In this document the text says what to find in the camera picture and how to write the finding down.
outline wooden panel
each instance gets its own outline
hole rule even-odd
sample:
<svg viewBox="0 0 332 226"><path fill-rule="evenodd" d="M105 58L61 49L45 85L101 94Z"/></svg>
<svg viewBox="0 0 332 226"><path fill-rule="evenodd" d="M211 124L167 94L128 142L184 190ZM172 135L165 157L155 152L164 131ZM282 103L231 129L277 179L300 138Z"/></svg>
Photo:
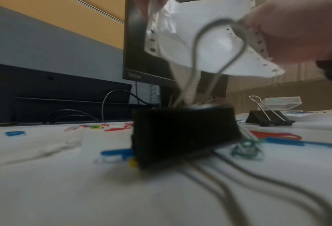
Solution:
<svg viewBox="0 0 332 226"><path fill-rule="evenodd" d="M92 6L125 21L125 0L83 0Z"/></svg>
<svg viewBox="0 0 332 226"><path fill-rule="evenodd" d="M123 48L123 24L75 0L0 0L0 6Z"/></svg>

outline hand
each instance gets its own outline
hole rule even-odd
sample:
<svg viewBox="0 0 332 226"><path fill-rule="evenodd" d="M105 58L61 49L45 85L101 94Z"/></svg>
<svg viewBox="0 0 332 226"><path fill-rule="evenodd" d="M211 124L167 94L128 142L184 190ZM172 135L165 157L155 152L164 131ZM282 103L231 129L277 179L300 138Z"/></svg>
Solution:
<svg viewBox="0 0 332 226"><path fill-rule="evenodd" d="M332 60L332 0L267 0L241 22L263 32L275 63Z"/></svg>
<svg viewBox="0 0 332 226"><path fill-rule="evenodd" d="M142 15L147 19L148 18L148 3L150 0L133 0L137 8L140 9ZM164 7L168 0L158 0L158 3Z"/></svg>

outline gray wall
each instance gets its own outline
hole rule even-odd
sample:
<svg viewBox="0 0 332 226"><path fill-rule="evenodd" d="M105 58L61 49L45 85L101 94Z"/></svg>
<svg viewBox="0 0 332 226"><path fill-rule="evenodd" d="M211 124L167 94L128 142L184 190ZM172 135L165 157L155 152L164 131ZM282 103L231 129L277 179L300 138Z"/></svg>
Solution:
<svg viewBox="0 0 332 226"><path fill-rule="evenodd" d="M0 7L0 64L128 83L135 93L122 61L121 49ZM138 83L138 95L150 102L150 85Z"/></svg>

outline black binder clip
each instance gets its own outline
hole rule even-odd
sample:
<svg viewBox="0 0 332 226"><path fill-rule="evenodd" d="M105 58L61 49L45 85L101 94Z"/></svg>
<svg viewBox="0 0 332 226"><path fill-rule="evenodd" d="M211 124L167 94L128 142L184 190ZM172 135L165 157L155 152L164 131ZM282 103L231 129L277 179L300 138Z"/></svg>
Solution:
<svg viewBox="0 0 332 226"><path fill-rule="evenodd" d="M266 104L264 104L260 97L258 96L249 96L249 98L254 101L261 111L250 111L248 118L246 119L246 123L251 124L259 124L260 126L274 126L274 125L292 125L295 121L289 120L284 116L280 111L273 111ZM260 103L262 103L269 110L265 111Z"/></svg>

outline clear plastic container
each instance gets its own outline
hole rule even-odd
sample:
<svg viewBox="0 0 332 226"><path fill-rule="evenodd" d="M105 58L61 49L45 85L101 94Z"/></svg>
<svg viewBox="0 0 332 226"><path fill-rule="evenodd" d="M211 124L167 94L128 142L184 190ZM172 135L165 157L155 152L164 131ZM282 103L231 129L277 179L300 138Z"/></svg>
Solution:
<svg viewBox="0 0 332 226"><path fill-rule="evenodd" d="M301 97L299 96L271 97L263 99L262 102L267 106L269 106L272 110L278 110L278 111L287 111L302 104ZM262 108L264 110L268 110L268 108L265 106L262 106Z"/></svg>

